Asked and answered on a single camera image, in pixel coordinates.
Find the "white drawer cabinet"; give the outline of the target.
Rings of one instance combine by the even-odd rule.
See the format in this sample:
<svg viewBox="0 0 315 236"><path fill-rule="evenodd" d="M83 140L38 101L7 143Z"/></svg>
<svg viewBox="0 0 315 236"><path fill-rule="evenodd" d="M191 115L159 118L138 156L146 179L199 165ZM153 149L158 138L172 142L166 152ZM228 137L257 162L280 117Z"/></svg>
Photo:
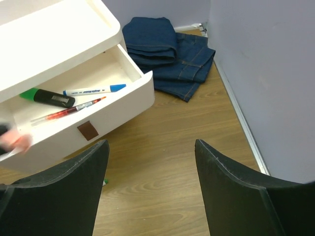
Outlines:
<svg viewBox="0 0 315 236"><path fill-rule="evenodd" d="M94 104L53 120L56 106L32 98L38 89L109 89L75 97ZM71 155L150 108L153 74L127 54L119 21L100 0L3 0L0 3L0 120L29 134L27 152L0 157L3 168L34 173Z"/></svg>

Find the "red white marker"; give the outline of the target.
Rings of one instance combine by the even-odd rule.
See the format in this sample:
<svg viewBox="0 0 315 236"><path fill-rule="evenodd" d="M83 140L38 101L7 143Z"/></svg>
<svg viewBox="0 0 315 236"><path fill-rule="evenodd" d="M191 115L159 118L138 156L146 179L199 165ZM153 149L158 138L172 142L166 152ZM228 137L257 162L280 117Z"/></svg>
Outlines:
<svg viewBox="0 0 315 236"><path fill-rule="evenodd" d="M86 102L86 103L83 103L83 104L80 104L80 105L77 105L77 106L74 106L74 107L71 107L71 108L68 108L68 109L65 109L65 110L62 110L62 111L59 111L59 112L56 112L56 113L52 113L52 114L31 120L31 126L35 126L35 125L44 123L46 121L59 119L59 118L68 116L70 114L76 113L76 112L78 112L84 108L90 107L90 106L98 103L99 101L101 101L105 98L106 98L106 96L92 100L92 101L89 101L89 102Z"/></svg>

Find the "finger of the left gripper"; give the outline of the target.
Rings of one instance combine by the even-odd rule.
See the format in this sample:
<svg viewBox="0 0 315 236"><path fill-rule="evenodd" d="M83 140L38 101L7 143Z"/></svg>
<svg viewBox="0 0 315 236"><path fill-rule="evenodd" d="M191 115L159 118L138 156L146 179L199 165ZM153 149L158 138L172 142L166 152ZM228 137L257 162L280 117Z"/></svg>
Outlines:
<svg viewBox="0 0 315 236"><path fill-rule="evenodd" d="M6 121L0 122L0 135L9 134L12 129L12 126L10 123Z"/></svg>

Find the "orange tip white marker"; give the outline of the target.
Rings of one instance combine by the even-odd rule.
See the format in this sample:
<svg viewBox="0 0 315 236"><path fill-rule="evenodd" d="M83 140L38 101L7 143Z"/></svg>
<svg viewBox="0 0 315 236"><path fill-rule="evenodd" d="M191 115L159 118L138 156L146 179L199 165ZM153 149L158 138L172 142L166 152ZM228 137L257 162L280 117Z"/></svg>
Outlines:
<svg viewBox="0 0 315 236"><path fill-rule="evenodd" d="M32 146L30 134L19 133L17 130L9 130L0 136L0 160L16 153L25 153Z"/></svg>

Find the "blue tip white marker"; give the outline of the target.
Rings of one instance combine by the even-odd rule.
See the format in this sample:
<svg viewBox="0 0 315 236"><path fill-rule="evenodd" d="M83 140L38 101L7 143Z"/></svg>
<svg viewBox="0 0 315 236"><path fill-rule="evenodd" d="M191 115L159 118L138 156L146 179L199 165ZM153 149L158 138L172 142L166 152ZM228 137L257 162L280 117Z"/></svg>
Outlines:
<svg viewBox="0 0 315 236"><path fill-rule="evenodd" d="M126 87L126 84L106 85L99 88L79 88L79 89L67 89L63 91L63 95L66 96L83 96L91 94L102 94L117 92Z"/></svg>

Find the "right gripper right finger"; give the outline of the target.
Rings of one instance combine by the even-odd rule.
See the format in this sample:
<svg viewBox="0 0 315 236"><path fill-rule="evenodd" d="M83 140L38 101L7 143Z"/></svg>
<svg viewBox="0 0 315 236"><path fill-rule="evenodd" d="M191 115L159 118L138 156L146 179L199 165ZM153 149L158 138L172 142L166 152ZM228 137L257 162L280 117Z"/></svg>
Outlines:
<svg viewBox="0 0 315 236"><path fill-rule="evenodd" d="M312 236L315 184L265 175L195 141L195 161L213 236Z"/></svg>

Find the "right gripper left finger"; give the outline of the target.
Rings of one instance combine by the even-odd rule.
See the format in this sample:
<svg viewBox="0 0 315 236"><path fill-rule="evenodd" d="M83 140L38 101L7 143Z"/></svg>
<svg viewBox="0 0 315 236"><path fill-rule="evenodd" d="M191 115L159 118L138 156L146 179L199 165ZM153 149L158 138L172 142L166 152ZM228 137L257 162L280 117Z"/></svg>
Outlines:
<svg viewBox="0 0 315 236"><path fill-rule="evenodd" d="M109 158L102 140L35 175L0 186L2 236L91 236Z"/></svg>

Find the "folded denim jeans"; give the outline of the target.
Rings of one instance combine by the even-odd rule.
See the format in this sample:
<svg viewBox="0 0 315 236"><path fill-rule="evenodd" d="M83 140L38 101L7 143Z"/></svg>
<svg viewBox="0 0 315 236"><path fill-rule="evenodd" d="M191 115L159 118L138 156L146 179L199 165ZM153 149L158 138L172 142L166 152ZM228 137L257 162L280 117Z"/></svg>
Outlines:
<svg viewBox="0 0 315 236"><path fill-rule="evenodd" d="M216 53L206 37L175 32L165 17L134 17L123 36L137 66L153 73L155 90L189 102L206 82Z"/></svg>

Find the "green black highlighter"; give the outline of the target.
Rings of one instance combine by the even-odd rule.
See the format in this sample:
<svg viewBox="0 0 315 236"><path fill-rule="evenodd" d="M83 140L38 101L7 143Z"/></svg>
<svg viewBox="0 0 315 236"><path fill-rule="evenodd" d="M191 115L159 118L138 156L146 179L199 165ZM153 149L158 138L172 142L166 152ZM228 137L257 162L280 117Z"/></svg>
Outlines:
<svg viewBox="0 0 315 236"><path fill-rule="evenodd" d="M61 108L71 108L75 103L74 97L39 88L31 88L19 94L19 96L29 101Z"/></svg>

